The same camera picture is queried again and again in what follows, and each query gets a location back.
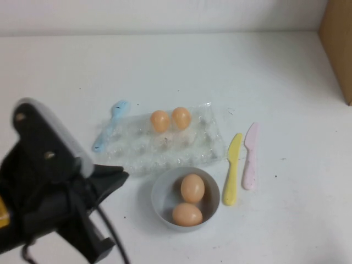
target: plastic knife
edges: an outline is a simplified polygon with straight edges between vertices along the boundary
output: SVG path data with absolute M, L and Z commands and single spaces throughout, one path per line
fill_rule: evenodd
M 246 190 L 253 190 L 257 183 L 257 143 L 259 124 L 253 123 L 249 128 L 244 145 L 248 150 L 245 172 L 242 179 L 242 187 Z
M 228 151 L 228 161 L 230 163 L 229 175 L 225 186 L 224 204 L 233 205 L 237 200 L 237 166 L 240 155 L 240 146 L 242 142 L 242 134 L 237 134 Z

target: egg carton cup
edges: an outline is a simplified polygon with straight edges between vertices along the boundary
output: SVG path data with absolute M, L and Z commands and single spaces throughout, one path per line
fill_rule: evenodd
M 211 103 L 187 108 L 191 124 L 179 130 L 172 122 L 164 133 L 155 132 L 150 114 L 122 118 L 106 138 L 103 152 L 94 153 L 102 165 L 123 166 L 129 173 L 162 173 L 175 167 L 222 160 L 226 149 Z M 172 111 L 166 111 L 171 119 Z

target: white bowl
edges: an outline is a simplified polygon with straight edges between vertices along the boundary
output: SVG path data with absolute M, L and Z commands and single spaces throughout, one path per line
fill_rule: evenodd
M 193 227 L 181 227 L 173 223 L 172 210 L 175 206 L 184 202 L 181 196 L 181 182 L 185 176 L 191 173 L 199 175 L 204 181 L 204 197 L 196 204 L 203 214 L 203 223 Z M 215 180 L 204 170 L 193 167 L 179 167 L 163 173 L 156 180 L 151 199 L 156 214 L 164 224 L 179 232 L 190 232 L 203 227 L 215 214 L 220 204 L 220 191 Z

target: plastic spoon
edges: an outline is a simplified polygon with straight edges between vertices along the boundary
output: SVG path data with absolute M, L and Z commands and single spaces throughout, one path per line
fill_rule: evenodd
M 130 103 L 125 100 L 121 100 L 116 104 L 114 104 L 114 106 L 111 109 L 112 117 L 110 119 L 109 124 L 100 133 L 100 135 L 97 137 L 97 139 L 93 144 L 92 150 L 94 152 L 102 152 L 105 149 L 105 143 L 107 138 L 112 135 L 118 123 L 118 120 L 120 120 L 121 117 L 126 115 L 129 109 L 130 109 Z

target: brown egg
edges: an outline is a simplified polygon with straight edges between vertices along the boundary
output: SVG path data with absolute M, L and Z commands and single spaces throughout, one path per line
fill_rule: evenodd
M 176 108 L 171 116 L 179 129 L 187 128 L 192 121 L 190 112 L 184 107 Z
M 158 110 L 152 113 L 150 116 L 150 122 L 152 123 L 155 131 L 158 133 L 163 133 L 168 130 L 170 126 L 170 117 L 166 112 Z
M 195 204 L 204 196 L 204 181 L 196 174 L 187 175 L 181 183 L 181 194 L 186 202 Z
M 180 203 L 172 211 L 174 223 L 182 227 L 192 227 L 203 222 L 202 212 L 190 203 Z

